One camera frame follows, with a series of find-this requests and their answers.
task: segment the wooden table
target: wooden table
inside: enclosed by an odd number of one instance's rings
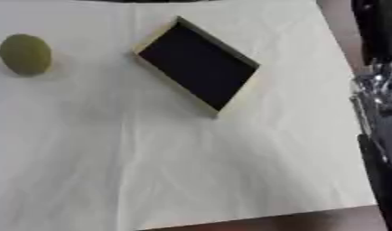
[[[363,71],[360,36],[350,0],[318,0],[318,4],[354,72]],[[183,226],[160,231],[386,231],[376,206],[262,217],[223,223]]]

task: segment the paper sheet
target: paper sheet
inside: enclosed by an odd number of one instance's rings
[[[181,15],[262,64],[219,119],[130,58]],[[0,230],[182,226],[374,203],[350,68],[310,0],[0,3],[0,42],[42,37],[54,65],[0,61]]]

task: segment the white tablecloth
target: white tablecloth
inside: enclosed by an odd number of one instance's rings
[[[181,15],[262,64],[213,120],[129,52]],[[0,3],[51,70],[0,61],[0,230],[179,226],[374,203],[350,68],[310,0]]]

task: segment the box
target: box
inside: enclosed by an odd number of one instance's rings
[[[182,17],[135,48],[149,69],[188,92],[218,116],[250,81],[259,64]]]

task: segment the green fruit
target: green fruit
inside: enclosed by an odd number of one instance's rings
[[[0,47],[5,65],[19,75],[42,74],[51,65],[51,49],[45,41],[27,34],[14,34]]]

